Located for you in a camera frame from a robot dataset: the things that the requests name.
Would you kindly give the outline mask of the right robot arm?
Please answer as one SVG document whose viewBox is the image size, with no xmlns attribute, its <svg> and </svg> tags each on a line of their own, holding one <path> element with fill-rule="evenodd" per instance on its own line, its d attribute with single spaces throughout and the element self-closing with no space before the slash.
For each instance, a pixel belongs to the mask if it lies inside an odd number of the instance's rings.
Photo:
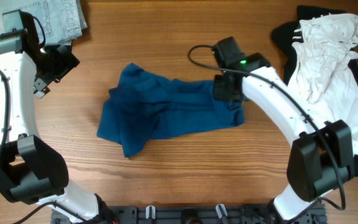
<svg viewBox="0 0 358 224">
<path fill-rule="evenodd" d="M 246 55 L 233 37 L 213 45 L 221 71 L 215 76 L 218 100 L 253 101 L 274 122 L 291 149 L 288 185 L 269 205 L 271 223 L 293 223 L 332 190 L 356 176 L 351 129 L 343 121 L 320 120 L 306 108 L 260 53 Z"/>
</svg>

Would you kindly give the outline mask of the dark blue polo shirt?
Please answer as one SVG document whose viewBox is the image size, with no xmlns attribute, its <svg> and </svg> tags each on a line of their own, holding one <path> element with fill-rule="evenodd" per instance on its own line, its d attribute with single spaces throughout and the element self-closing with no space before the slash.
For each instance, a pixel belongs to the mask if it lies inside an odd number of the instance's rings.
<svg viewBox="0 0 358 224">
<path fill-rule="evenodd" d="M 130 63 L 109 90 L 96 135 L 120 144 L 124 156 L 132 157 L 150 139 L 244 124 L 242 105 L 214 99 L 213 86 L 212 80 L 170 80 Z"/>
</svg>

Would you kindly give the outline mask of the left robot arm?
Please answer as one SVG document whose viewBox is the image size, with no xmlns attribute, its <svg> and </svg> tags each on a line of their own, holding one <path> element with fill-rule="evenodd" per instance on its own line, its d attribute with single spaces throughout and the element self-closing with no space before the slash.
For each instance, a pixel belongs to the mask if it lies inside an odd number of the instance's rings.
<svg viewBox="0 0 358 224">
<path fill-rule="evenodd" d="M 69 47 L 48 47 L 40 21 L 28 12 L 2 15 L 0 35 L 0 194 L 9 202 L 50 207 L 72 223 L 116 223 L 96 194 L 72 180 L 64 158 L 40 138 L 35 99 L 79 61 Z"/>
</svg>

